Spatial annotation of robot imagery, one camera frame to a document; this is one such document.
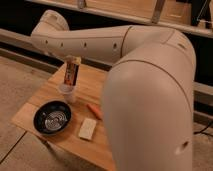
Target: gray floor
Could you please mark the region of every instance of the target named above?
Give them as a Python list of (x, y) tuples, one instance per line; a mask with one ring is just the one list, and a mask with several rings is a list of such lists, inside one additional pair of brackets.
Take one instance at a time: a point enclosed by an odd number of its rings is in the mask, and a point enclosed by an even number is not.
[[(0, 57), (0, 171), (98, 171), (100, 168), (51, 145), (47, 149), (27, 133), (5, 158), (24, 131), (10, 123), (12, 116), (50, 77), (50, 74)], [(195, 130), (203, 125), (194, 124)], [(194, 170), (213, 170), (213, 138), (194, 136)]]

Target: paper cup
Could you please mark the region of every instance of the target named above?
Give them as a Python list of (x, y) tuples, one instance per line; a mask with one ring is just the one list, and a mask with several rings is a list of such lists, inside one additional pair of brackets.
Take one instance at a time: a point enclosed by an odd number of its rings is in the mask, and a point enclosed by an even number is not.
[(62, 83), (58, 86), (58, 91), (64, 96), (67, 103), (75, 103), (75, 86)]

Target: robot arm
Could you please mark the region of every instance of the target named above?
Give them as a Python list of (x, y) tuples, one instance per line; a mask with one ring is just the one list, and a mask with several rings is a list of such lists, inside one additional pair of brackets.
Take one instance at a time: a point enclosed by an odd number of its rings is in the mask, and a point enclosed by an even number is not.
[(145, 26), (69, 31), (49, 10), (31, 37), (35, 47), (63, 60), (74, 55), (114, 64), (101, 101), (119, 171), (192, 170), (196, 62), (183, 34)]

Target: red object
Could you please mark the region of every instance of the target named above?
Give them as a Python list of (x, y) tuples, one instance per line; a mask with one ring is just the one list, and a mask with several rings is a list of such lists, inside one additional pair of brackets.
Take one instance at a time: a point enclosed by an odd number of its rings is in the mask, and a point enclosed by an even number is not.
[(96, 118), (98, 118), (99, 120), (103, 119), (103, 114), (98, 106), (93, 104), (87, 104), (87, 107), (95, 115)]

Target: tabletop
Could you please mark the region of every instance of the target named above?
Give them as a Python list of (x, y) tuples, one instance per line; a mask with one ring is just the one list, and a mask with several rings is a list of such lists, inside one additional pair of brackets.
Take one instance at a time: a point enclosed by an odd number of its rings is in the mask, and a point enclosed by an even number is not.
[(39, 138), (47, 140), (101, 168), (115, 170), (112, 153), (102, 121), (97, 120), (92, 141), (86, 141), (78, 137), (78, 132), (85, 117), (96, 119), (86, 105), (88, 103), (100, 105), (101, 91), (107, 72), (82, 64), (79, 68), (76, 85), (77, 100), (74, 104), (69, 105), (72, 111), (72, 118), (68, 126), (53, 136), (41, 135), (34, 128), (33, 119), (39, 107), (53, 100), (64, 101), (63, 96), (58, 92), (57, 88), (63, 82), (65, 68), (64, 64), (39, 88), (15, 114), (12, 122)]

